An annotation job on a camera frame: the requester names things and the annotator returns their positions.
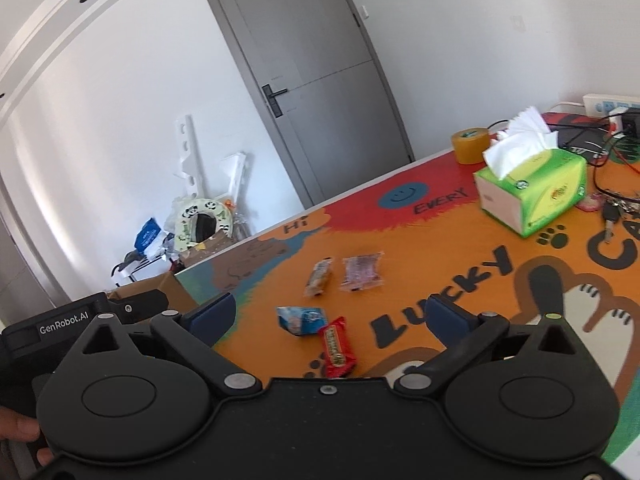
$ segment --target candy wrapper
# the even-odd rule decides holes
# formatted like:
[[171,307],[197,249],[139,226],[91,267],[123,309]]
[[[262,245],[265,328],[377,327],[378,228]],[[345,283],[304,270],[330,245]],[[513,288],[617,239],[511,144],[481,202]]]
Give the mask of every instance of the candy wrapper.
[[324,345],[325,375],[329,379],[346,377],[356,367],[356,356],[347,339],[346,322],[343,317],[329,323],[321,331]]
[[340,289],[356,291],[382,285],[382,278],[378,275],[378,260],[383,254],[365,254],[345,258],[343,261],[346,273]]
[[325,258],[314,265],[314,270],[311,272],[309,281],[306,283],[306,297],[319,296],[324,292],[324,286],[331,276],[332,262],[333,260],[331,258]]
[[326,326],[326,314],[321,308],[279,306],[276,311],[280,326],[296,336],[317,334]]

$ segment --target keys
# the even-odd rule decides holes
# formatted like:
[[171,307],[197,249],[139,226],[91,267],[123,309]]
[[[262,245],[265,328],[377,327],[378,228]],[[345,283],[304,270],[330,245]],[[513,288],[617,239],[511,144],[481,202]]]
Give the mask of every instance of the keys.
[[613,226],[620,221],[620,206],[615,202],[605,202],[602,208],[602,217],[604,218],[604,241],[611,243],[613,238]]
[[623,219],[625,219],[627,215],[631,215],[636,220],[638,219],[637,216],[640,214],[640,203],[629,202],[617,198],[610,198],[609,202],[619,209],[620,215]]

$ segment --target tissue box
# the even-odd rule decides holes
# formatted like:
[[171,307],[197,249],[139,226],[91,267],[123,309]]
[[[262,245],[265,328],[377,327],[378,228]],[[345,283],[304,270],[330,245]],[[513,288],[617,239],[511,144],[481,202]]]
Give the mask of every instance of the tissue box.
[[503,180],[489,168],[474,177],[482,209],[526,238],[584,198],[587,161],[565,150],[546,150]]

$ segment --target door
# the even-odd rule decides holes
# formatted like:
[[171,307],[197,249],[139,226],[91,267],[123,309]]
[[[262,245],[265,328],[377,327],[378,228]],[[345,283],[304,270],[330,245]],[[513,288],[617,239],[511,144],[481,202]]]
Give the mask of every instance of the door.
[[0,218],[0,332],[53,308]]
[[412,160],[347,0],[218,1],[313,203]]

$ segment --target cookie package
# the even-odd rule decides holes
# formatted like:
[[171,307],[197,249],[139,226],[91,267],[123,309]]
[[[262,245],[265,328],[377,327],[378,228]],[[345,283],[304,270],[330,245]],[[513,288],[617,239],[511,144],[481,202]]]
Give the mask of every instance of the cookie package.
[[311,298],[312,296],[320,296],[324,293],[324,287],[326,282],[331,276],[331,264],[332,258],[325,258],[321,262],[314,265],[314,270],[311,272],[309,281],[306,282],[305,296]]

